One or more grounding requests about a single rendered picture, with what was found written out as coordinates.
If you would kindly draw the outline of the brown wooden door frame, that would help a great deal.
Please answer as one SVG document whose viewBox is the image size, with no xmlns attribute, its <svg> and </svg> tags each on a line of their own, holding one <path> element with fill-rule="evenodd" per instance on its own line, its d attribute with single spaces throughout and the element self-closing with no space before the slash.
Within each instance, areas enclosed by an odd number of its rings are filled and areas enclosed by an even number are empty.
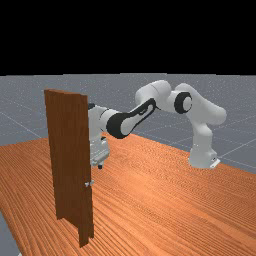
<svg viewBox="0 0 256 256">
<path fill-rule="evenodd" d="M 56 89 L 44 97 L 56 217 L 78 229 L 83 247 L 94 237 L 88 98 Z"/>
</svg>

